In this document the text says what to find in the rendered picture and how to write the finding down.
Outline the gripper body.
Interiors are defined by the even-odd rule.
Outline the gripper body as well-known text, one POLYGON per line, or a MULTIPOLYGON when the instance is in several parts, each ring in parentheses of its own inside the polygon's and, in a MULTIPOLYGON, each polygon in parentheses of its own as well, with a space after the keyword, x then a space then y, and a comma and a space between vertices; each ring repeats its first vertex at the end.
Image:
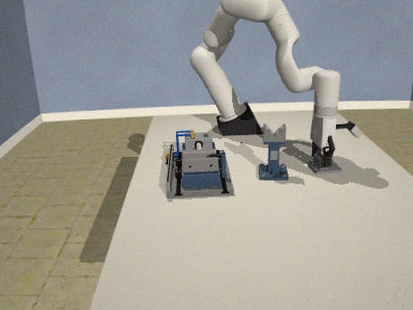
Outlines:
POLYGON ((319 147, 324 148, 328 144, 328 136, 331 135, 335 144, 336 116, 318 116, 313 113, 310 139, 319 147))

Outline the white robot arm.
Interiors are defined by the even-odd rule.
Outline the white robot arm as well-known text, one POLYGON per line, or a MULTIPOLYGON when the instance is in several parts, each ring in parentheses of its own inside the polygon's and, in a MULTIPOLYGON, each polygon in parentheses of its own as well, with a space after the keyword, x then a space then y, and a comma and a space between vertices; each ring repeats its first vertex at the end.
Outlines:
POLYGON ((277 45, 277 70, 289 91, 315 90, 313 112, 318 116, 335 116, 338 113, 340 74, 317 66, 297 68, 291 49, 299 40, 300 33, 283 1, 221 0, 220 4, 206 28, 203 44, 190 56, 192 67, 221 114, 219 121, 232 120, 247 109, 245 105, 241 106, 224 71, 216 63, 232 40, 239 18, 266 24, 277 45))

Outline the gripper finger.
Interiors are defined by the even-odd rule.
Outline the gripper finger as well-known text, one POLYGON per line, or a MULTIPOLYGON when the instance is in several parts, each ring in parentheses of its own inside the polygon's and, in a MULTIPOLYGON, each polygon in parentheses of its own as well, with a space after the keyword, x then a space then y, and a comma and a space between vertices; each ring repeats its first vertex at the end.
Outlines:
POLYGON ((312 145, 314 145, 314 146, 312 146, 312 154, 311 154, 311 156, 313 157, 313 154, 320 155, 320 153, 321 153, 321 148, 319 148, 313 141, 312 141, 312 145))
POLYGON ((323 156, 322 156, 322 162, 321 162, 321 167, 322 168, 331 167, 332 156, 333 156, 333 153, 335 151, 335 145, 334 145, 334 142, 333 142, 333 139, 332 139, 331 135, 328 136, 328 144, 329 144, 329 146, 325 146, 323 148, 323 156), (326 152, 326 149, 328 149, 328 148, 329 148, 329 150, 326 152))

